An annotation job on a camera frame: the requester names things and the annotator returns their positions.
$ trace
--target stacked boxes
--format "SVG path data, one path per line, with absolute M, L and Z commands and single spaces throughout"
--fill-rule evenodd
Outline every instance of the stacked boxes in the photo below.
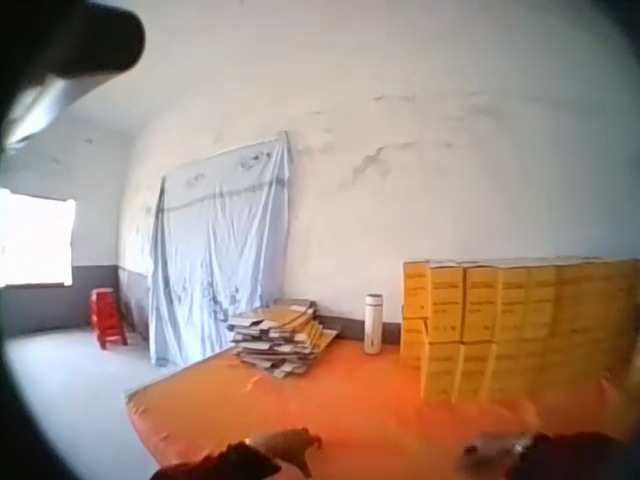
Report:
M 600 257 L 411 262 L 401 357 L 427 401 L 593 380 L 631 357 L 639 284 L 638 262 Z

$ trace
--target stacked red stools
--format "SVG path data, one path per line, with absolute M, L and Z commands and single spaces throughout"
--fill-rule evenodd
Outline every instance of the stacked red stools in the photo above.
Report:
M 118 306 L 113 295 L 113 288 L 96 288 L 91 291 L 91 326 L 96 332 L 98 343 L 103 350 L 107 349 L 107 340 L 118 338 L 127 345 Z

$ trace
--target window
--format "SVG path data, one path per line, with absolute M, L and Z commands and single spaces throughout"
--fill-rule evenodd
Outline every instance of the window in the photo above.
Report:
M 76 202 L 0 189 L 0 287 L 71 285 Z

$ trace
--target orange floor mat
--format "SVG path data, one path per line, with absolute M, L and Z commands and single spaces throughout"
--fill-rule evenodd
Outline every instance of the orange floor mat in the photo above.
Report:
M 316 479 L 457 479 L 454 460 L 480 431 L 599 430 L 611 397 L 602 382 L 509 403 L 424 405 L 419 372 L 398 349 L 368 356 L 337 340 L 305 375 L 278 380 L 223 352 L 132 393 L 131 422 L 160 465 L 307 426 L 324 438 L 307 457 Z M 286 468 L 282 478 L 301 478 Z

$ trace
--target wall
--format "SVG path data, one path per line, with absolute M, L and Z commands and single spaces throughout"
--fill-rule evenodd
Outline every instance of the wall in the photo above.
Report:
M 640 254 L 638 65 L 581 2 L 185 11 L 201 74 L 137 137 L 123 200 L 138 284 L 161 177 L 278 130 L 295 156 L 284 290 L 325 314 L 362 318 L 378 292 L 399 321 L 408 259 Z
M 117 288 L 120 202 L 131 138 L 67 112 L 15 155 L 0 185 L 14 193 L 76 201 L 73 285 L 0 291 L 5 335 L 86 325 L 92 288 Z

